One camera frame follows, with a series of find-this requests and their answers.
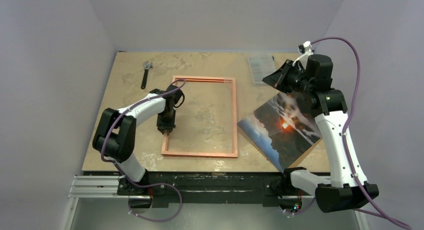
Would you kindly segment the red picture frame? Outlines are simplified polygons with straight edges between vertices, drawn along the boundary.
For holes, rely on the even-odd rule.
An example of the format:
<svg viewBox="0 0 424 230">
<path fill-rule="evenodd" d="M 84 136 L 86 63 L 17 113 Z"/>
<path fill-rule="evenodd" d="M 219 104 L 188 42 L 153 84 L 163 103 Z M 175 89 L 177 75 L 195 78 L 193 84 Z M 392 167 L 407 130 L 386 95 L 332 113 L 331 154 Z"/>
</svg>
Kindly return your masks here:
<svg viewBox="0 0 424 230">
<path fill-rule="evenodd" d="M 165 134 L 162 140 L 161 154 L 173 157 L 202 157 L 202 158 L 237 158 L 238 157 L 238 134 L 237 134 L 237 86 L 232 77 L 210 76 L 182 76 L 174 75 L 172 81 L 184 79 L 186 82 L 229 83 L 231 85 L 231 153 L 205 153 L 205 152 L 170 152 L 169 134 Z"/>
</svg>

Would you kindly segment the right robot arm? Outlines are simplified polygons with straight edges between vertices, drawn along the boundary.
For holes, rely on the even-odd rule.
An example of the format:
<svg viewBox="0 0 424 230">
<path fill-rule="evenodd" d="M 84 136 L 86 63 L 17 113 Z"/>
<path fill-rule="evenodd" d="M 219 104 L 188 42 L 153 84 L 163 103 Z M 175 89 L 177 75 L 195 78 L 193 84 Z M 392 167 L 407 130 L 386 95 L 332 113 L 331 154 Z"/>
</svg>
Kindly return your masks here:
<svg viewBox="0 0 424 230">
<path fill-rule="evenodd" d="M 348 108 L 340 90 L 331 87 L 333 62 L 330 57 L 312 54 L 303 67 L 292 60 L 263 82 L 283 92 L 304 96 L 326 147 L 330 179 L 296 167 L 283 171 L 281 188 L 288 194 L 300 189 L 315 198 L 324 213 L 356 210 L 379 195 L 376 184 L 370 184 L 360 169 L 348 128 Z"/>
</svg>

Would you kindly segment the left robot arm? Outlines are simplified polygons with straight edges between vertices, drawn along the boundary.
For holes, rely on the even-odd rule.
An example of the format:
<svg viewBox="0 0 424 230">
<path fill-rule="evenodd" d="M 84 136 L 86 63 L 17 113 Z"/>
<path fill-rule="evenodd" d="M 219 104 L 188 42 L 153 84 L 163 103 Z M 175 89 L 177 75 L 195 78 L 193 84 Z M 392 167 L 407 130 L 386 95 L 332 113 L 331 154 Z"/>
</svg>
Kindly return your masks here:
<svg viewBox="0 0 424 230">
<path fill-rule="evenodd" d="M 178 102 L 184 102 L 182 90 L 170 85 L 167 90 L 154 89 L 142 100 L 120 109 L 103 111 L 95 131 L 92 147 L 100 153 L 104 162 L 113 163 L 130 182 L 129 187 L 138 195 L 146 193 L 151 184 L 149 174 L 137 160 L 134 149 L 136 129 L 144 121 L 156 115 L 156 127 L 162 134 L 175 127 Z"/>
</svg>

